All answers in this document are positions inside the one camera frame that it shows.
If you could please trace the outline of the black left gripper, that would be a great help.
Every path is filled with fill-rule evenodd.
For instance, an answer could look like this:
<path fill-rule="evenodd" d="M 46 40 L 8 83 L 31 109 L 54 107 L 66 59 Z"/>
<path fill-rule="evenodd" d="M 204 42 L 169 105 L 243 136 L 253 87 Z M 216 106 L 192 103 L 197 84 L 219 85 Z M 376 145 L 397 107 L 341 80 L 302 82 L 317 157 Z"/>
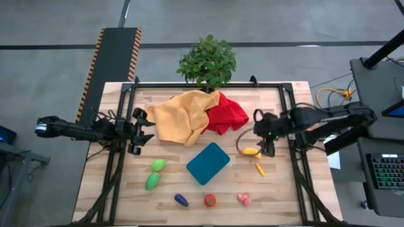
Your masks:
<path fill-rule="evenodd" d="M 141 154 L 141 146 L 144 146 L 154 134 L 145 135 L 142 127 L 151 127 L 155 123 L 147 120 L 147 112 L 141 108 L 135 108 L 132 116 L 136 119 L 135 124 L 126 119 L 117 119 L 115 122 L 115 131 L 120 139 L 129 140 L 128 153 L 133 155 Z"/>

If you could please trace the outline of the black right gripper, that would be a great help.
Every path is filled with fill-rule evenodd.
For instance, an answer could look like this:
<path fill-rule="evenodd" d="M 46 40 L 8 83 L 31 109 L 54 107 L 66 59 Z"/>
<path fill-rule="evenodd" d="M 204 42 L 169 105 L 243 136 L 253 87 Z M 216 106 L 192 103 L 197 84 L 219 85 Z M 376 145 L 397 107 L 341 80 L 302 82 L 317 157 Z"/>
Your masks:
<path fill-rule="evenodd" d="M 286 118 L 278 117 L 270 112 L 253 113 L 253 133 L 266 141 L 261 141 L 261 154 L 263 156 L 274 157 L 274 140 L 286 136 Z"/>

